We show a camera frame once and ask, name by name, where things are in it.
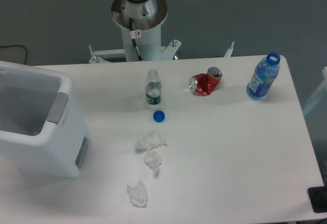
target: black cord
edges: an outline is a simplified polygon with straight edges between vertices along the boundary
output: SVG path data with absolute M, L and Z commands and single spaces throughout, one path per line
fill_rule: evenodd
M 132 30 L 133 30 L 133 19 L 132 18 L 129 18 L 129 31 L 132 31 Z M 134 38 L 132 38 L 132 43 L 133 43 L 133 46 L 135 47 L 138 60 L 139 61 L 143 61 L 143 59 L 141 57 L 141 53 L 139 52 L 139 49 L 138 49 L 138 47 L 136 45 L 136 41 L 135 41 Z
M 27 48 L 23 45 L 19 45 L 19 44 L 15 44 L 15 45 L 7 45 L 7 46 L 0 46 L 0 49 L 6 49 L 6 48 L 12 48 L 12 47 L 20 47 L 25 49 L 25 60 L 24 60 L 24 65 L 26 65 L 27 63 L 27 55 L 28 55 L 28 51 Z
M 315 224 L 322 224 L 325 220 L 327 220 L 327 218 L 317 221 Z

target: blue cap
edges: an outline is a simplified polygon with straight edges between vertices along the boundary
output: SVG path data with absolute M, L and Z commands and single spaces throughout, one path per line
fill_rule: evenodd
M 156 110 L 153 113 L 153 119 L 157 122 L 157 123 L 161 123 L 164 119 L 165 119 L 165 113 L 162 110 Z
M 267 63 L 270 65 L 277 65 L 281 60 L 279 53 L 271 52 L 267 55 Z

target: clear bottle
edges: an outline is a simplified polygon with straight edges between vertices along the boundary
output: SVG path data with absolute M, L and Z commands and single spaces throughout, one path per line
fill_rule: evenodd
M 249 97 L 253 100 L 262 99 L 278 75 L 281 57 L 272 52 L 263 58 L 254 70 L 254 75 L 246 87 Z
M 161 102 L 161 80 L 155 69 L 149 71 L 145 81 L 145 95 L 150 105 L 157 105 Z

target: crumpled paper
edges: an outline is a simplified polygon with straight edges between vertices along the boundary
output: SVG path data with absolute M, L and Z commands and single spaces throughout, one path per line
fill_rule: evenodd
M 146 135 L 143 140 L 136 142 L 134 148 L 142 151 L 151 151 L 163 145 L 167 145 L 167 140 L 158 131 L 153 131 Z
M 147 154 L 144 155 L 143 160 L 144 163 L 153 170 L 154 174 L 158 171 L 162 163 L 162 158 L 155 150 L 148 151 Z
M 137 183 L 136 187 L 127 186 L 127 193 L 129 200 L 132 204 L 134 204 L 137 207 L 145 207 L 147 203 L 147 189 L 145 188 L 145 185 L 140 180 Z

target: crushed soda can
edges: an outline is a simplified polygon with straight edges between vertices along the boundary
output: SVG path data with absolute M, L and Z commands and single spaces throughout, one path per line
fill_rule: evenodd
M 210 95 L 217 87 L 223 73 L 217 67 L 210 67 L 207 73 L 201 73 L 190 78 L 189 86 L 193 94 Z

